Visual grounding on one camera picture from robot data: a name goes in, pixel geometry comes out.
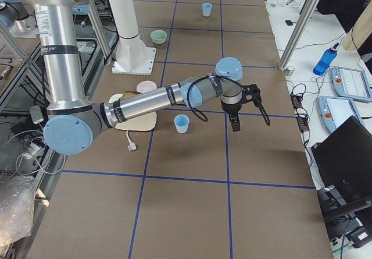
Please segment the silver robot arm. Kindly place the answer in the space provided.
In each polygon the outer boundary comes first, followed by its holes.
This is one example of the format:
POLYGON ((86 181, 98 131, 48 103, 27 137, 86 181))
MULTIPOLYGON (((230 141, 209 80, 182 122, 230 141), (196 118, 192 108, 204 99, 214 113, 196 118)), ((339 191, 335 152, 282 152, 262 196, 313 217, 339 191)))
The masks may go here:
POLYGON ((37 24, 21 0, 1 0, 1 23, 12 36, 18 38, 36 38, 37 24))
POLYGON ((35 10, 51 100, 44 139, 54 151, 74 155, 86 150, 97 135, 117 124, 178 104, 198 107, 220 98, 234 130, 242 107, 242 66, 238 59, 218 61, 214 73, 188 78, 148 93, 112 103, 92 104, 83 88, 73 22, 73 8, 83 0, 27 0, 35 10))

